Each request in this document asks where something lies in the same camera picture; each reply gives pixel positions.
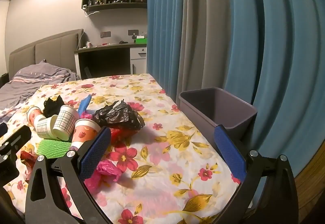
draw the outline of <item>blue curtain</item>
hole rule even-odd
[[[296,176],[325,138],[325,0],[231,3],[225,89],[258,109],[249,148],[285,154]]]
[[[147,70],[175,101],[183,0],[148,1]]]

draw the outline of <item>floral bedsheet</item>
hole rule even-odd
[[[28,125],[26,112],[31,106],[43,109],[45,99],[61,95],[68,105],[78,108],[88,94],[92,95],[88,109],[124,99],[146,122],[136,135],[109,146],[103,156],[124,172],[117,183],[103,179],[94,195],[110,220],[116,224],[211,223],[239,180],[149,74],[43,86],[9,120],[9,131],[0,144],[20,126]],[[41,138],[31,129],[32,139],[22,149],[37,151]],[[20,175],[5,189],[24,213],[26,166],[19,158],[16,164]],[[81,218],[63,179],[60,184],[71,213]]]

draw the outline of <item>black plastic bag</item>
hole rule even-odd
[[[144,120],[140,114],[134,111],[128,104],[121,101],[120,104],[116,104],[119,101],[115,101],[112,105],[106,105],[102,109],[99,109],[93,115],[93,120],[98,125],[108,126],[111,128],[127,128],[131,130],[140,130],[144,125]]]
[[[61,96],[58,96],[56,101],[53,101],[52,99],[48,98],[48,100],[44,102],[43,115],[47,118],[50,118],[53,115],[58,115],[60,112],[60,108],[63,105],[64,101]]]

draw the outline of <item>green box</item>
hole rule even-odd
[[[136,39],[135,40],[136,44],[147,44],[147,38],[143,38],[143,39]]]

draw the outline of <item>white wall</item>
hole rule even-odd
[[[68,30],[84,29],[94,45],[132,42],[127,30],[147,31],[147,9],[113,9],[85,17],[82,0],[11,0],[5,27],[5,57],[31,42]],[[100,38],[111,31],[111,38]]]
[[[8,0],[0,0],[0,76],[7,73],[4,52],[4,31],[8,6]]]

